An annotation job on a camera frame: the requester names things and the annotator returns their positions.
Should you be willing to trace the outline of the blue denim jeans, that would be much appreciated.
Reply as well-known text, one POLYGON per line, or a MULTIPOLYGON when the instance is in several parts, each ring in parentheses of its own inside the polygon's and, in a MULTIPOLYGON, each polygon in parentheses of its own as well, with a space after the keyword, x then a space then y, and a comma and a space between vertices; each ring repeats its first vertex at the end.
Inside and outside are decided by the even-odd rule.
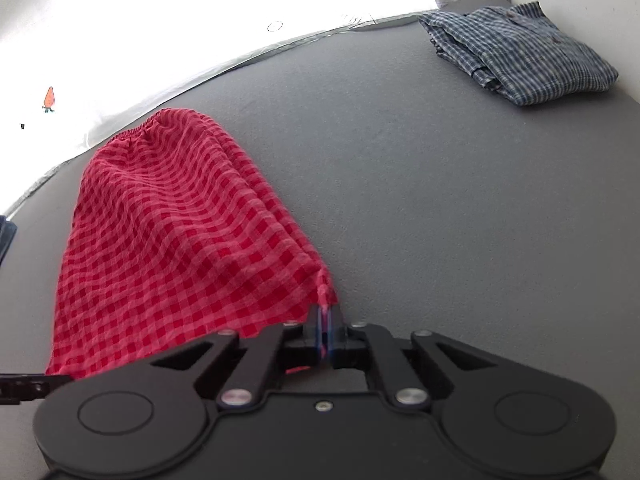
POLYGON ((2 263, 17 232, 17 226, 5 216, 0 217, 0 263, 2 263))

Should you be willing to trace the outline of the folded blue plaid shirt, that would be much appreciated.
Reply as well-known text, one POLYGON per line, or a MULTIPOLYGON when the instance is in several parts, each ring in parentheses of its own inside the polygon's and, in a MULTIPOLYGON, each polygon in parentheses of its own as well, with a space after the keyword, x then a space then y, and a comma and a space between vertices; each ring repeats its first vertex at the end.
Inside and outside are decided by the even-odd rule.
POLYGON ((420 23, 440 58, 516 106, 607 92, 618 78, 611 63, 558 29, 537 1, 469 14, 430 11, 420 23))

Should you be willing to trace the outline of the white printed curtain sheet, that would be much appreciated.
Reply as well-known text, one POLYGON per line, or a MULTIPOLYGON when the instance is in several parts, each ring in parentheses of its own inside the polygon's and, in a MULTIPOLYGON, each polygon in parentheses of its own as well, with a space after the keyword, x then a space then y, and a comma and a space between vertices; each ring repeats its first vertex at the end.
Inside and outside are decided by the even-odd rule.
POLYGON ((437 0, 1 0, 1 207, 158 104, 319 32, 437 0))

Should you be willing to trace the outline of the red checked shorts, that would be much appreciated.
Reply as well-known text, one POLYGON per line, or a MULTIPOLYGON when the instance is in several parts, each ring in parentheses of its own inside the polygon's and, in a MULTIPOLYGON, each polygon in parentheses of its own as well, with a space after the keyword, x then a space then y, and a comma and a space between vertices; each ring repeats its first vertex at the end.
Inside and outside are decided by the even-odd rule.
POLYGON ((164 108, 82 174, 47 373, 89 377, 218 330, 250 338, 336 302, 250 155, 213 118, 164 108))

